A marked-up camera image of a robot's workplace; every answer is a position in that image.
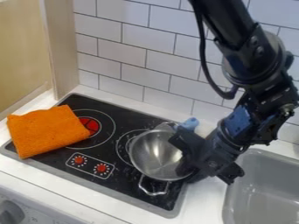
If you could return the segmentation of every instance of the burner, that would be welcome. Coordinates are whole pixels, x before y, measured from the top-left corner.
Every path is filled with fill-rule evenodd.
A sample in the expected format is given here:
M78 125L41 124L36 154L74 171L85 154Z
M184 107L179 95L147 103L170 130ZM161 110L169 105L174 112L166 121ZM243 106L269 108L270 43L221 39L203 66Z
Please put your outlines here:
M132 143L136 136L139 136L147 129L134 129L123 134L116 143L115 150L117 156L127 165L133 166L129 159L129 145Z
M114 135L116 125L111 116L94 109L75 109L73 112L90 131L91 136L84 141L68 146L68 149L91 149L104 144Z
M89 116L81 116L79 117L80 122L84 125L84 127L89 130L90 137L94 137L101 131L101 123L94 119L93 117Z

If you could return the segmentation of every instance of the tile wall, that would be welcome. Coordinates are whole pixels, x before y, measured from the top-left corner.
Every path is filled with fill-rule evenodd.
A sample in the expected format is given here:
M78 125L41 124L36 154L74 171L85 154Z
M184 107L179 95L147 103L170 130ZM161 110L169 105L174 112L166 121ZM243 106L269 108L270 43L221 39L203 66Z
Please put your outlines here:
M227 101L207 84L198 55L198 28L187 0L73 0L80 84L216 124L238 99ZM299 87L299 2L243 0L263 28L296 55L290 74ZM222 89L231 84L206 29L206 58ZM280 139L299 144L299 111Z

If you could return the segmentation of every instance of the red burner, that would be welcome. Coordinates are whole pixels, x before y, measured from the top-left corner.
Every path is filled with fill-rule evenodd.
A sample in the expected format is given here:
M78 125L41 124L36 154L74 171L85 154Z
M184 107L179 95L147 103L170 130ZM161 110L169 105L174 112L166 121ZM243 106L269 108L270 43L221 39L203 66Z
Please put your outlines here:
M75 164L77 164L77 165L81 165L81 164L83 164L83 162L84 162L84 158L83 158L83 157L76 157L76 158L74 159L74 162L75 162Z
M97 171L98 172L105 172L106 171L106 166L104 164L98 164Z
M90 132L90 137L93 137L94 134L98 133L101 128L99 122L91 117L80 117L81 123L87 128Z

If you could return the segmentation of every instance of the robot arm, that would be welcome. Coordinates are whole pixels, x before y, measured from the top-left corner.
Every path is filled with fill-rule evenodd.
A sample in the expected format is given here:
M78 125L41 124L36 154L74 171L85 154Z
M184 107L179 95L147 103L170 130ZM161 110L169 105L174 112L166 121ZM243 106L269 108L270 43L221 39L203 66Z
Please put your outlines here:
M201 37L202 68L214 90L233 99L244 88L232 114L219 121L206 140L179 129L170 142L191 155L196 169L190 181L217 176L227 184L244 175L234 162L250 145L277 139L280 127L294 114L299 95L288 75L293 55L274 34L255 23L241 0L190 0ZM224 55L225 76L233 84L222 92L213 83L205 62L203 21L215 36L214 43Z

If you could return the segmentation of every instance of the wooden panel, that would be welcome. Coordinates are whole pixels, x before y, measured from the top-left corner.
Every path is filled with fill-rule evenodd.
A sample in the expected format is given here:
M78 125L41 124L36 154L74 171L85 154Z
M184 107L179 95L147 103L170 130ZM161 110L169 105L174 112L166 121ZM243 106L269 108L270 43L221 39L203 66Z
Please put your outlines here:
M60 99L79 84L73 0L45 0L54 87Z
M50 80L38 0L0 3L0 112Z

